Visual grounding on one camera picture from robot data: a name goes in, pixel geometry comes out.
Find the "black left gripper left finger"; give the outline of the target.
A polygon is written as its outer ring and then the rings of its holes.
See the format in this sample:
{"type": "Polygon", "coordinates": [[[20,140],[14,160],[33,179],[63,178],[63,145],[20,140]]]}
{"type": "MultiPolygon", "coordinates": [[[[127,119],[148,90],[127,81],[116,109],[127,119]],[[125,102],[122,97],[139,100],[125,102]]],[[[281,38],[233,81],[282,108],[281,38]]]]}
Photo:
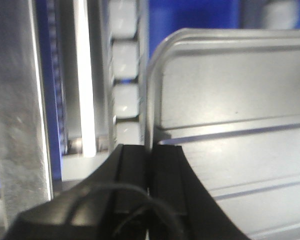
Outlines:
{"type": "Polygon", "coordinates": [[[86,179],[17,215],[5,240],[109,239],[118,219],[147,200],[146,150],[119,144],[86,179]]]}

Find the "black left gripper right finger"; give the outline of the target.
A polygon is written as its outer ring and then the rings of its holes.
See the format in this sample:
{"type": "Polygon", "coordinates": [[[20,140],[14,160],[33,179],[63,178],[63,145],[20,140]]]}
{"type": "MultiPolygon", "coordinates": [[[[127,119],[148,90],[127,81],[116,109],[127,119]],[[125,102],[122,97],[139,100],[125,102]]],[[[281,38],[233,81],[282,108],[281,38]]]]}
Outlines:
{"type": "Polygon", "coordinates": [[[150,194],[181,218],[188,239],[248,239],[200,182],[181,146],[154,146],[150,165],[150,194]]]}

